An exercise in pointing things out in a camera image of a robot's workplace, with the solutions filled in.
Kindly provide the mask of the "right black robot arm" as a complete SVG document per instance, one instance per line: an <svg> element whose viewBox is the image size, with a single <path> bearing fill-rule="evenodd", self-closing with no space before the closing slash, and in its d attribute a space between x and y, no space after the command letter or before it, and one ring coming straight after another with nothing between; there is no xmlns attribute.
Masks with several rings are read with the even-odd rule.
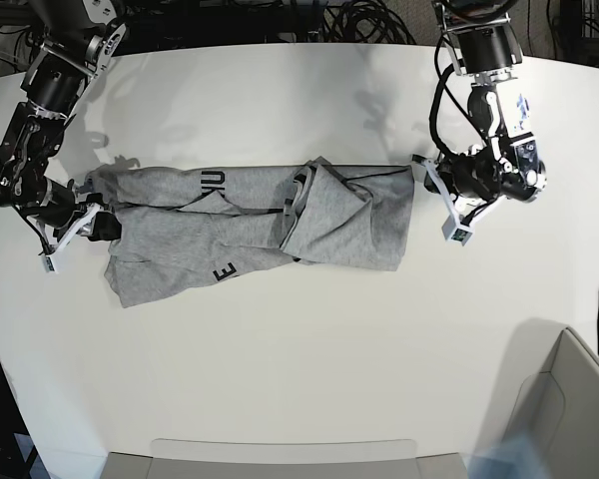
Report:
<svg viewBox="0 0 599 479"><path fill-rule="evenodd" d="M75 237L109 240L120 225L96 194L75 182L60 184L46 175L65 133L96 83L107 73L124 39L125 8L120 1L35 1L44 25L39 52L21 88L0 144L0 208L10 208L41 245L45 269Z"/></svg>

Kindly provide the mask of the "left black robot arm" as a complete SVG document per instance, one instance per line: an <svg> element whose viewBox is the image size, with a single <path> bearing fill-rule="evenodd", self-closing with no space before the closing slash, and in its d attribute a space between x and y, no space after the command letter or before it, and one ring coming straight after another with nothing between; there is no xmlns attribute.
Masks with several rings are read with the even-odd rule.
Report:
<svg viewBox="0 0 599 479"><path fill-rule="evenodd" d="M425 188L442 197L448 217L447 240L466 244L475 225L500 202L530 203L547 185L530 123L530 108L515 66L523 61L511 26L510 1L435 1L440 30L435 49L447 50L451 63L438 69L428 116L434 158L413 156L425 172ZM471 91L459 112L480 141L463 153L453 151L438 130L441 100L452 94L452 75L468 77Z"/></svg>

